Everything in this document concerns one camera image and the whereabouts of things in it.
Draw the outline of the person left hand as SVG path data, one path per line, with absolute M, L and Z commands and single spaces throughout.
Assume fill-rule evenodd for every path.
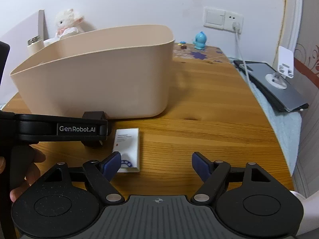
M 37 179 L 40 169 L 37 163 L 46 156 L 31 145 L 19 144 L 1 154 L 1 192 L 5 199 L 16 201 Z

